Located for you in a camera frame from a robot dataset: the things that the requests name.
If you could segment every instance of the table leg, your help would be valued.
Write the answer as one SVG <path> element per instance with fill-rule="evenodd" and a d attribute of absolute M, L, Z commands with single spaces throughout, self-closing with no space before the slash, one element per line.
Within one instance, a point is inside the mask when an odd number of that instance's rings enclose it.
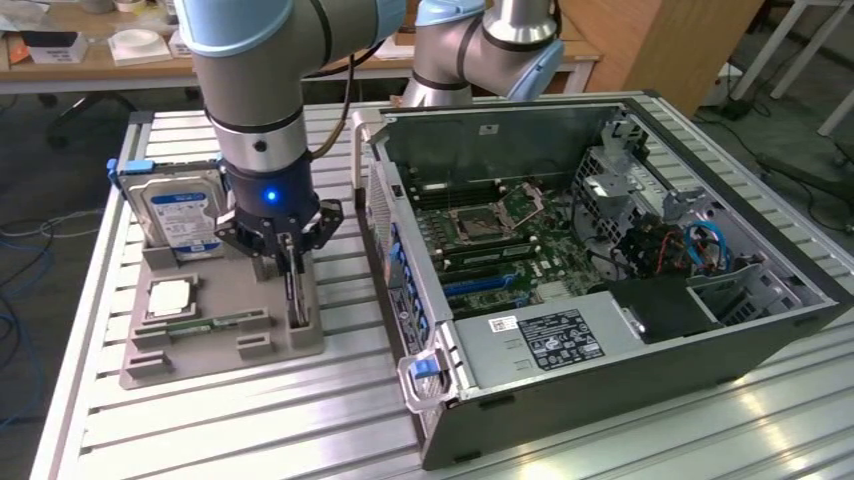
<path fill-rule="evenodd" d="M 830 132 L 833 132 L 833 129 L 837 128 L 837 125 L 840 125 L 842 118 L 845 118 L 845 116 L 852 112 L 852 109 L 854 109 L 854 90 L 852 90 L 849 96 L 845 97 L 845 100 L 842 100 L 842 103 L 833 111 L 830 117 L 828 117 L 828 120 L 818 129 L 820 135 L 825 137 L 830 135 Z"/>
<path fill-rule="evenodd" d="M 772 35 L 772 38 L 769 38 L 769 41 L 765 44 L 765 47 L 762 47 L 762 51 L 760 51 L 760 55 L 757 55 L 757 59 L 750 64 L 748 73 L 745 73 L 742 80 L 738 82 L 738 85 L 736 86 L 736 91 L 733 92 L 733 98 L 736 100 L 740 100 L 745 96 L 745 93 L 748 93 L 748 90 L 750 89 L 750 86 L 753 85 L 754 80 L 760 76 L 760 72 L 762 72 L 765 65 L 769 63 L 769 60 L 772 59 L 772 55 L 774 55 L 774 52 L 777 51 L 780 44 L 784 43 L 784 39 L 786 38 L 786 35 L 789 34 L 792 27 L 798 21 L 798 18 L 801 18 L 801 15 L 804 14 L 805 9 L 806 9 L 806 2 L 796 1 L 796 4 L 792 6 L 792 9 L 789 10 L 786 17 L 784 18 L 784 21 L 780 22 L 780 26 L 777 27 L 777 30 L 774 30 L 774 34 Z"/>
<path fill-rule="evenodd" d="M 830 37 L 830 34 L 840 26 L 840 22 L 842 22 L 845 15 L 849 13 L 849 10 L 852 9 L 852 5 L 853 5 L 853 2 L 845 2 L 845 4 L 840 5 L 840 8 L 837 9 L 837 13 L 833 14 L 828 22 L 825 22 L 825 25 L 822 25 L 822 27 L 818 29 L 818 32 L 816 32 L 816 35 L 813 36 L 813 40 L 810 41 L 810 44 L 806 46 L 806 48 L 801 52 L 801 55 L 798 55 L 798 59 L 796 60 L 796 63 L 792 64 L 792 67 L 789 68 L 786 75 L 784 75 L 782 80 L 777 84 L 777 88 L 774 88 L 774 91 L 772 92 L 772 98 L 780 98 L 786 93 L 786 90 L 792 86 L 792 83 L 796 81 L 796 78 L 798 78 L 798 75 L 801 75 L 801 72 L 804 71 L 806 64 L 813 59 L 813 55 L 816 55 L 816 52 L 818 51 L 821 46 L 825 44 L 828 37 Z"/>

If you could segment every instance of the gray robot arm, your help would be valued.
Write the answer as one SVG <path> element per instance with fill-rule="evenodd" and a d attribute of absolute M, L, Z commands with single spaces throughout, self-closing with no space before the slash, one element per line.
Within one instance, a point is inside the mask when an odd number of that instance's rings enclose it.
<path fill-rule="evenodd" d="M 406 2 L 178 0 L 176 9 L 235 198 L 216 234 L 285 273 L 343 219 L 313 188 L 301 80 L 394 33 Z"/>
<path fill-rule="evenodd" d="M 403 106 L 471 102 L 471 85 L 515 101 L 545 91 L 563 57 L 553 0 L 422 0 Z"/>

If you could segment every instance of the sticker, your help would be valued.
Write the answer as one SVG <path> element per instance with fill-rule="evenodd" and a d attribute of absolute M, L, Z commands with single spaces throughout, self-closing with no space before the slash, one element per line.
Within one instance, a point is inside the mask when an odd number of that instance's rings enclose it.
<path fill-rule="evenodd" d="M 605 351 L 578 310 L 522 320 L 518 328 L 537 366 L 553 370 L 603 357 Z"/>
<path fill-rule="evenodd" d="M 515 330 L 517 328 L 519 328 L 519 326 L 517 325 L 517 317 L 511 315 L 510 317 L 490 319 L 490 328 L 493 329 L 493 333 Z"/>
<path fill-rule="evenodd" d="M 481 125 L 478 135 L 495 135 L 498 133 L 498 124 Z"/>
<path fill-rule="evenodd" d="M 216 220 L 204 209 L 210 201 L 204 193 L 182 193 L 151 197 L 160 230 L 172 248 L 183 253 L 202 253 L 219 246 L 214 236 Z"/>

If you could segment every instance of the chair leg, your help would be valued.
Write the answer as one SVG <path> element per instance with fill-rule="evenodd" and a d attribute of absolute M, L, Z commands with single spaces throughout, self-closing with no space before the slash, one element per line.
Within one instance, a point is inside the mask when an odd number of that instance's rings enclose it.
<path fill-rule="evenodd" d="M 56 131 L 75 118 L 83 115 L 102 100 L 112 100 L 122 105 L 128 112 L 136 112 L 136 107 L 131 101 L 116 92 L 92 92 L 83 97 L 72 107 L 54 119 L 46 129 L 46 141 L 52 149 L 59 150 L 68 146 L 68 137 L 58 135 Z"/>

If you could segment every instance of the aluminum extrusion table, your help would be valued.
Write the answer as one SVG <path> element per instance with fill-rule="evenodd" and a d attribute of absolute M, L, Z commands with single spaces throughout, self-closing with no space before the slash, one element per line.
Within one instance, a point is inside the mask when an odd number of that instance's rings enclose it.
<path fill-rule="evenodd" d="M 853 261 L 665 102 L 638 97 L 845 287 Z M 361 104 L 381 106 L 383 104 Z M 321 144 L 341 106 L 306 108 Z M 208 158 L 203 112 L 128 127 L 122 155 Z M 351 134 L 313 164 L 319 194 L 351 198 Z M 650 162 L 692 177 L 658 145 Z M 114 190 L 98 238 L 32 478 L 413 479 L 782 478 L 854 472 L 854 318 L 781 351 L 738 381 L 434 472 L 419 468 L 369 264 L 347 221 L 317 252 L 322 355 L 138 390 L 119 386 L 143 234 Z"/>

